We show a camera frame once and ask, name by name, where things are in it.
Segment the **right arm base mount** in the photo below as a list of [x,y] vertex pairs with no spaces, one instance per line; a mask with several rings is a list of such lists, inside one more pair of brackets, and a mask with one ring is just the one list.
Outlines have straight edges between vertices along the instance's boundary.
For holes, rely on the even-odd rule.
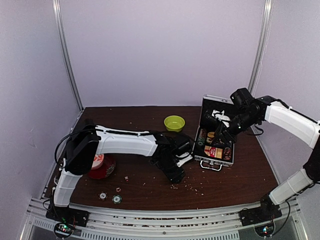
[[239,212],[239,219],[243,227],[270,222],[281,216],[282,212],[279,209],[272,210],[271,212],[263,212],[261,207],[244,208]]

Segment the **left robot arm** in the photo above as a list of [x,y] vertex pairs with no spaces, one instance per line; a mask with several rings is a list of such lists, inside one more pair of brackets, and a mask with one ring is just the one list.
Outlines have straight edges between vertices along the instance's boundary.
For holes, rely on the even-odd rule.
[[72,218],[68,207],[79,179],[87,174],[95,155],[127,154],[151,158],[167,179],[177,184],[185,177],[182,166],[192,156],[191,141],[187,136],[166,135],[163,131],[128,131],[96,125],[86,119],[82,128],[74,130],[61,139],[65,142],[61,158],[54,158],[61,170],[53,197],[52,213],[61,222]]

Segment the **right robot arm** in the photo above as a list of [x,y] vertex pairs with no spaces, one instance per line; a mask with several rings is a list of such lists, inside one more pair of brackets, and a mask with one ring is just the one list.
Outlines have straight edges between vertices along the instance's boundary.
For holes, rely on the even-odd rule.
[[247,88],[231,94],[235,114],[212,110],[217,124],[213,141],[235,143],[240,133],[258,126],[257,140],[278,186],[266,193],[256,210],[259,220],[275,215],[289,199],[320,186],[320,122],[269,95],[254,97]]

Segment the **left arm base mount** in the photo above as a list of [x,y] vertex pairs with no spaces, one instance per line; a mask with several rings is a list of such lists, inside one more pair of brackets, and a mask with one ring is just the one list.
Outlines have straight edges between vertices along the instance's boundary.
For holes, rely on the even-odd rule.
[[72,226],[86,227],[90,213],[69,207],[52,207],[46,211],[46,218],[67,223]]

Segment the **red banded card deck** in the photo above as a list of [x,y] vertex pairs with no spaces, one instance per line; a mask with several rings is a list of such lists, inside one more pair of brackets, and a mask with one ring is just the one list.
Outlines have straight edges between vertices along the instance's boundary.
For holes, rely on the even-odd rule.
[[223,158],[223,149],[222,148],[206,145],[204,147],[204,153],[211,158],[217,158],[217,159]]

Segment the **aluminium poker chip case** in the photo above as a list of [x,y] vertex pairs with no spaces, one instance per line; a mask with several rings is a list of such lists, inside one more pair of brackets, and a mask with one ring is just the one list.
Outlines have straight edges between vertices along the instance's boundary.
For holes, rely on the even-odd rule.
[[222,127],[238,114],[231,100],[206,94],[202,98],[201,113],[192,154],[202,169],[219,172],[234,164],[235,144],[220,134]]

